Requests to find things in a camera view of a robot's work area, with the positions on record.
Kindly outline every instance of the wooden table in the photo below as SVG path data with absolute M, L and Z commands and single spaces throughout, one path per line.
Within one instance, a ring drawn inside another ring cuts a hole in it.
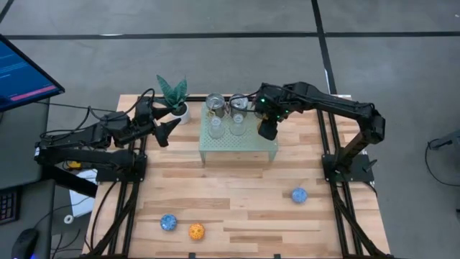
M 126 111 L 136 99 L 122 95 L 118 110 Z M 331 192 L 323 179 L 316 111 L 294 113 L 279 124 L 280 149 L 273 163 L 268 163 L 264 153 L 209 153 L 204 166 L 198 152 L 201 103 L 188 104 L 192 119 L 174 129 L 167 148 L 159 147 L 153 136 L 148 138 L 149 165 L 140 185 L 129 257 L 186 258 L 196 253 L 199 258 L 272 258 L 280 253 L 283 258 L 341 258 Z M 327 114 L 325 120 L 331 134 Z M 336 122 L 345 145 L 358 126 L 338 116 Z M 332 136 L 328 139 L 334 150 Z M 99 186 L 94 212 L 110 185 Z M 306 203 L 291 201 L 295 187 L 307 190 Z M 389 253 L 375 194 L 363 183 L 350 183 L 350 187 L 358 222 L 377 247 Z M 118 193 L 119 183 L 101 210 L 96 241 L 113 222 Z M 178 218 L 173 232 L 160 227 L 167 213 Z M 195 222 L 206 228 L 204 240 L 189 238 L 188 228 Z M 345 225 L 352 253 L 351 232 Z M 123 237 L 124 226 L 117 252 L 121 252 Z

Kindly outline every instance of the green acrylic platform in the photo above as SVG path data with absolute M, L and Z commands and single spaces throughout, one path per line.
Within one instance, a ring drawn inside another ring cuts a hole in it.
M 271 162 L 275 159 L 278 151 L 278 139 L 273 141 L 266 140 L 257 133 L 257 125 L 260 119 L 248 112 L 244 118 L 246 132 L 241 136 L 235 136 L 230 132 L 230 126 L 233 124 L 232 118 L 226 114 L 222 118 L 225 127 L 224 136 L 213 139 L 209 136 L 209 121 L 211 115 L 208 113 L 206 104 L 201 106 L 201 130 L 200 130 L 200 155 L 201 161 L 206 162 L 207 152 L 268 152 L 268 160 Z

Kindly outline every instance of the orange ball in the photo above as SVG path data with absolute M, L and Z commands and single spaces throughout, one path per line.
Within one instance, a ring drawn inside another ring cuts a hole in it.
M 204 237 L 204 227 L 200 223 L 195 223 L 188 229 L 188 235 L 193 240 L 200 240 Z

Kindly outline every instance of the computer mouse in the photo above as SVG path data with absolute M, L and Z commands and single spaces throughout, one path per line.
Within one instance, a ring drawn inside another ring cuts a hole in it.
M 27 229 L 21 232 L 11 250 L 11 259 L 30 259 L 37 244 L 38 231 Z

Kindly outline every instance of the monitor screen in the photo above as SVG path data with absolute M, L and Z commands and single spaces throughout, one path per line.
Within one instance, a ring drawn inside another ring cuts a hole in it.
M 64 88 L 0 35 L 0 112 L 64 92 Z

